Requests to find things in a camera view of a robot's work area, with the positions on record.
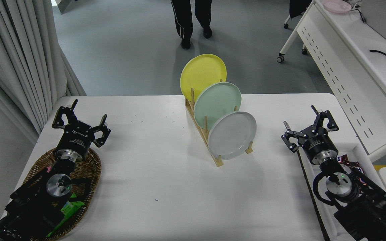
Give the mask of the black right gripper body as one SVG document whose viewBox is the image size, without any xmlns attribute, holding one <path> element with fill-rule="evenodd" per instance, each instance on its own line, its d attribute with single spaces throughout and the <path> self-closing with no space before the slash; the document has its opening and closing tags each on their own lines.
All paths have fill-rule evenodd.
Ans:
<svg viewBox="0 0 386 241">
<path fill-rule="evenodd" d="M 327 134 L 314 135 L 302 133 L 299 139 L 303 151 L 312 165 L 320 165 L 325 158 L 336 158 L 338 149 Z"/>
</svg>

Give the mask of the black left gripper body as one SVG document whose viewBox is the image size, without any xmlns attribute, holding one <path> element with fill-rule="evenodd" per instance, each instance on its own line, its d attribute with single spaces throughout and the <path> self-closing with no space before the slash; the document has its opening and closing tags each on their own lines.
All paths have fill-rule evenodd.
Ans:
<svg viewBox="0 0 386 241">
<path fill-rule="evenodd" d="M 58 155 L 62 150 L 70 150 L 85 157 L 95 140 L 92 127 L 83 122 L 65 125 L 63 136 L 58 143 Z"/>
</svg>

